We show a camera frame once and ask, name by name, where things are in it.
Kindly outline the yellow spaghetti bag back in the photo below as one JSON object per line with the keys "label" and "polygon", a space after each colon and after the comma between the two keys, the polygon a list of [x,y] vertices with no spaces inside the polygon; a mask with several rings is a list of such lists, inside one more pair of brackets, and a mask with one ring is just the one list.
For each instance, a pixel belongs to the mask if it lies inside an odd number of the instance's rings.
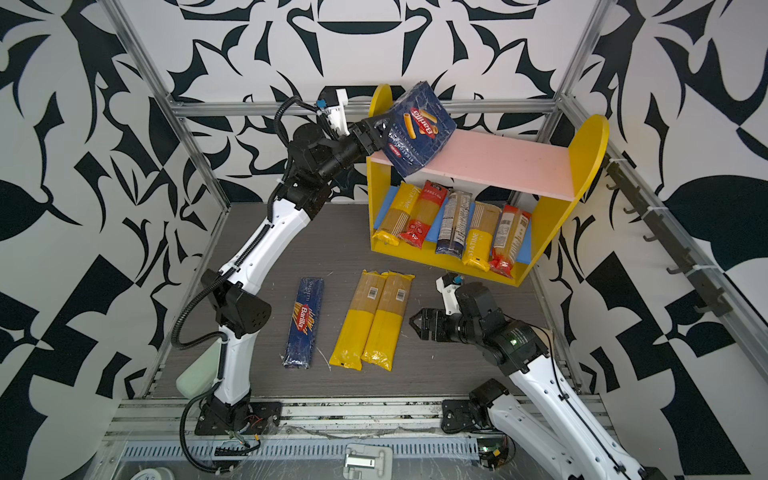
{"label": "yellow spaghetti bag back", "polygon": [[415,276],[388,272],[383,294],[375,311],[362,360],[391,371],[403,319]]}

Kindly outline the yellow spaghetti bag front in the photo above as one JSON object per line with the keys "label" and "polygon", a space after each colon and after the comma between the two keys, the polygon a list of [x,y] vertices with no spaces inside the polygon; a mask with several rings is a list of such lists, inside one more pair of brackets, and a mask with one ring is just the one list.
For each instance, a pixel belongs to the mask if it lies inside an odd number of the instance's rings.
{"label": "yellow spaghetti bag front", "polygon": [[483,272],[490,270],[491,250],[502,210],[492,204],[475,202],[462,263]]}

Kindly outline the small red spaghetti bag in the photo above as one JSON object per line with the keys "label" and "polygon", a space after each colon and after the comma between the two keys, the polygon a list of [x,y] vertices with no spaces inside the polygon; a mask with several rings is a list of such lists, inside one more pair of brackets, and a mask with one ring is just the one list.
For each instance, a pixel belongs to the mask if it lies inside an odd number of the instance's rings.
{"label": "small red spaghetti bag", "polygon": [[512,277],[530,221],[531,214],[527,211],[511,205],[503,208],[491,252],[490,267],[494,272]]}

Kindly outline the blue Barilla pasta box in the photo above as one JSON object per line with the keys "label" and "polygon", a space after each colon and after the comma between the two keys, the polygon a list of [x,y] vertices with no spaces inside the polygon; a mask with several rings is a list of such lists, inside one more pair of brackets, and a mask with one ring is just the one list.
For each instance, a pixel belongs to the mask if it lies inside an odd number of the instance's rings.
{"label": "blue Barilla pasta box", "polygon": [[403,178],[426,167],[457,125],[431,86],[421,81],[386,112],[391,128],[384,154]]}

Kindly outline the clear white label spaghetti bag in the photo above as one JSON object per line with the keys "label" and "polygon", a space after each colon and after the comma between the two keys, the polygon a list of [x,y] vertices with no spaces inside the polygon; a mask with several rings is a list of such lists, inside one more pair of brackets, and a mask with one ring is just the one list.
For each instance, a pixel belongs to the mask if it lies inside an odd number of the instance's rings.
{"label": "clear white label spaghetti bag", "polygon": [[436,253],[460,259],[464,253],[472,196],[463,191],[448,195],[443,210]]}

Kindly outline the long red spaghetti bag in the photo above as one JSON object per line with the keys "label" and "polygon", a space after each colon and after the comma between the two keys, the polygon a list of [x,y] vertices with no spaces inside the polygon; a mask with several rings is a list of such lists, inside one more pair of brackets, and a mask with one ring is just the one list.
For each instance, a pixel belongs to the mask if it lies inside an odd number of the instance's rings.
{"label": "long red spaghetti bag", "polygon": [[399,234],[399,238],[407,244],[421,249],[448,193],[447,187],[426,181],[405,229]]}

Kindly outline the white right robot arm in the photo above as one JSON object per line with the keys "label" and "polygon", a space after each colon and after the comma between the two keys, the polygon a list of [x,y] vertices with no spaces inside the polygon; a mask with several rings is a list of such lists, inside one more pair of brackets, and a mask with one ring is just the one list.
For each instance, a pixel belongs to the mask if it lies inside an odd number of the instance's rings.
{"label": "white right robot arm", "polygon": [[422,340],[475,346],[537,408],[532,417],[496,380],[469,395],[461,426],[446,433],[493,428],[520,446],[554,479],[661,479],[615,440],[567,382],[541,328],[505,314],[490,290],[456,273],[436,281],[440,309],[423,308],[409,324]]}

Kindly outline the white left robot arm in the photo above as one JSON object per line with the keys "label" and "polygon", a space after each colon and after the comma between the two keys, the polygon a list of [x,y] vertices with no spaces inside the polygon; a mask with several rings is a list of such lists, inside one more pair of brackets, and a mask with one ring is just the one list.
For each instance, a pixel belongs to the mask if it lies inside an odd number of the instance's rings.
{"label": "white left robot arm", "polygon": [[[317,216],[332,193],[339,173],[384,149],[394,121],[381,114],[351,124],[345,136],[329,137],[311,123],[299,127],[287,144],[283,178],[267,201],[267,214],[243,247],[219,270],[203,275],[203,289],[182,309],[171,330],[171,343],[186,350],[208,340],[220,352],[211,386],[193,397],[201,404],[206,434],[254,432],[250,423],[250,367],[258,332],[271,316],[258,293],[268,273],[292,240]],[[215,310],[216,331],[184,341],[187,316],[203,299]]]}

